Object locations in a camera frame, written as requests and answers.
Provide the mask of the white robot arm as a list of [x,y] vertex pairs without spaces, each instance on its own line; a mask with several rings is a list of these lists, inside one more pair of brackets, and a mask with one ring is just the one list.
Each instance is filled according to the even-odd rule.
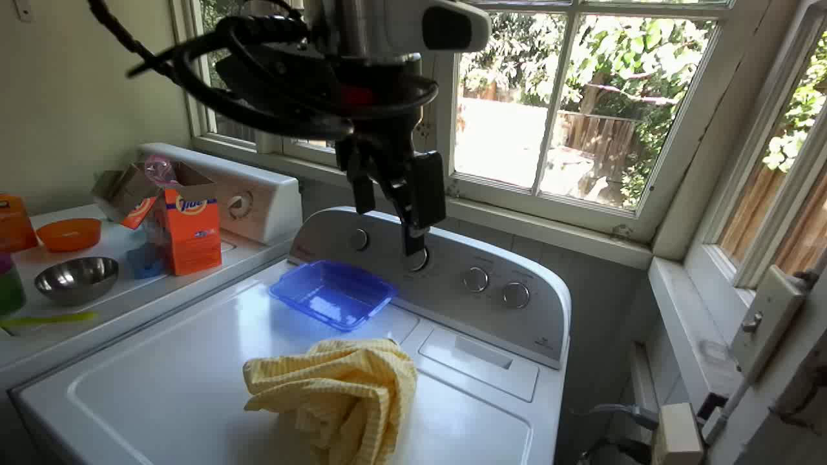
[[415,152],[414,128],[440,81],[419,72],[424,52],[480,52],[490,19],[463,0],[308,0],[310,44],[334,72],[334,114],[350,123],[336,141],[359,213],[380,186],[401,220],[402,253],[443,220],[437,149]]

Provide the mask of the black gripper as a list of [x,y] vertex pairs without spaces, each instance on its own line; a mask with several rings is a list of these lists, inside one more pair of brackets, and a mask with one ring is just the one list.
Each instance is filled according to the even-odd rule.
[[402,78],[385,84],[385,102],[361,109],[354,132],[336,145],[336,163],[345,173],[359,213],[374,208],[372,182],[394,205],[402,224],[402,253],[424,249],[425,229],[443,217],[443,158],[414,149],[421,109],[433,101],[437,81]]

